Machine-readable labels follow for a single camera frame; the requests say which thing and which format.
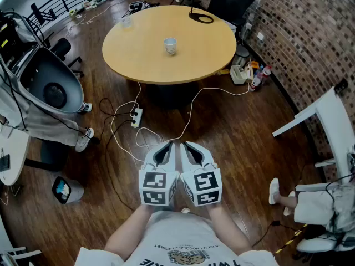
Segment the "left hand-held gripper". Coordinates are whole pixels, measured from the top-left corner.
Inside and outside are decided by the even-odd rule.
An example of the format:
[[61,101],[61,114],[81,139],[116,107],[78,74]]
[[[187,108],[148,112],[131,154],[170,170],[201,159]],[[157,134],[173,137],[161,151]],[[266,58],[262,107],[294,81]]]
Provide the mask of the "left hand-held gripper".
[[146,154],[138,174],[141,203],[168,206],[180,177],[176,170],[176,145],[168,141],[153,147]]

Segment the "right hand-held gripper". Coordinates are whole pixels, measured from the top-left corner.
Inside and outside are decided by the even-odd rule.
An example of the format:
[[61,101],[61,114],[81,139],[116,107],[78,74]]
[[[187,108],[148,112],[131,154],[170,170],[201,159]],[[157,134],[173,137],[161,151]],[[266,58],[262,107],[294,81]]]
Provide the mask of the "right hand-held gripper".
[[221,172],[214,163],[211,152],[197,143],[185,141],[180,144],[180,157],[183,171],[180,178],[194,206],[220,202]]

